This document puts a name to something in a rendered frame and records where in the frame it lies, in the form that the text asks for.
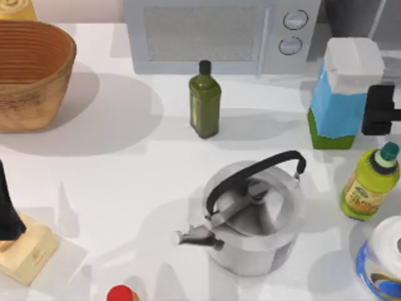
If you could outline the blue white green carton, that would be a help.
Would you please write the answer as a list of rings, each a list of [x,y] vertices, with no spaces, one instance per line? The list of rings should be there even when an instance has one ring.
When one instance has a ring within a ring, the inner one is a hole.
[[[365,112],[368,89],[385,65],[369,38],[330,38],[307,114],[314,149],[349,149]]]

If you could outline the white and blue can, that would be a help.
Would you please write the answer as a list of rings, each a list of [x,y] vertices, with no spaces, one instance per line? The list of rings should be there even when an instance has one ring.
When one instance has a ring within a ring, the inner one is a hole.
[[[358,251],[355,271],[378,301],[401,301],[401,215],[376,226]]]

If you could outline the pale microwave oven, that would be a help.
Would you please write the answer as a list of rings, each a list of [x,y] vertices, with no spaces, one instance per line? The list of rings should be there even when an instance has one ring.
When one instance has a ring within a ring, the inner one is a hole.
[[[124,0],[135,72],[196,74],[209,60],[215,74],[294,74],[310,52],[321,0]],[[304,10],[299,30],[283,24],[286,13]],[[279,42],[298,37],[303,47],[284,56]]]

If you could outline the yellow rounded object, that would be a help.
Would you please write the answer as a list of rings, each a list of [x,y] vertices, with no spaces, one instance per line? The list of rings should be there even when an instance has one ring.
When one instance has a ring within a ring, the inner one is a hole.
[[[32,0],[0,0],[0,19],[38,20]]]

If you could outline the dark green bottle black cap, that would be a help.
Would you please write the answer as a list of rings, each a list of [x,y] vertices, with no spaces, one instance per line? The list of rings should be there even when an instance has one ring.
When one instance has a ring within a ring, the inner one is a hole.
[[[222,89],[212,77],[212,63],[199,62],[199,73],[189,80],[190,124],[202,139],[219,131]]]

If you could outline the round grey microwave knob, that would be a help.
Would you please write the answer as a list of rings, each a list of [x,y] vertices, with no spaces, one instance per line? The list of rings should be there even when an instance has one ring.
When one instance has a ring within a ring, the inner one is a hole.
[[[298,37],[291,36],[279,42],[278,50],[284,56],[291,56],[299,53],[302,47],[302,41]]]
[[[286,13],[283,24],[289,30],[299,30],[307,24],[308,20],[308,14],[304,10],[298,9]]]

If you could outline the red capped bottle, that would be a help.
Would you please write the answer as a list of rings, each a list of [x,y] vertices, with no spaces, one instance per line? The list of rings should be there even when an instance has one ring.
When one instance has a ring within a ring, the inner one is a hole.
[[[140,301],[140,299],[130,287],[120,284],[109,289],[106,301]]]

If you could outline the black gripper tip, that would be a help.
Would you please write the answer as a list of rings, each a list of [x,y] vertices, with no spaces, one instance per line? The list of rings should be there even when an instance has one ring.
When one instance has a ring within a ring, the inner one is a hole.
[[[16,241],[25,232],[26,226],[12,204],[3,162],[0,160],[0,241]]]

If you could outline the cream trophy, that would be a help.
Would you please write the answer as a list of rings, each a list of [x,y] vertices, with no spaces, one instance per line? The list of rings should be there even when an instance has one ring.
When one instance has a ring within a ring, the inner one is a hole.
[[[0,239],[0,274],[29,286],[59,247],[59,238],[46,224],[21,212],[26,231],[17,240]]]

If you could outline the brown woven basket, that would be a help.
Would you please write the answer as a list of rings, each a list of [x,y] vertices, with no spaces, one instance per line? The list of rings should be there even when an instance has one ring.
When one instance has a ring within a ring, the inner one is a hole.
[[[55,25],[0,20],[0,132],[39,130],[55,120],[76,51]]]

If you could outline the yellow-green bottle green cap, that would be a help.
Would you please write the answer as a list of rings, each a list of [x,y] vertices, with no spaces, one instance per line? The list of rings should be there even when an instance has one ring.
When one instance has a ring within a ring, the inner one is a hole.
[[[399,152],[396,143],[387,142],[382,148],[370,149],[360,156],[341,191],[341,210],[346,216],[366,221],[378,211],[400,179]]]

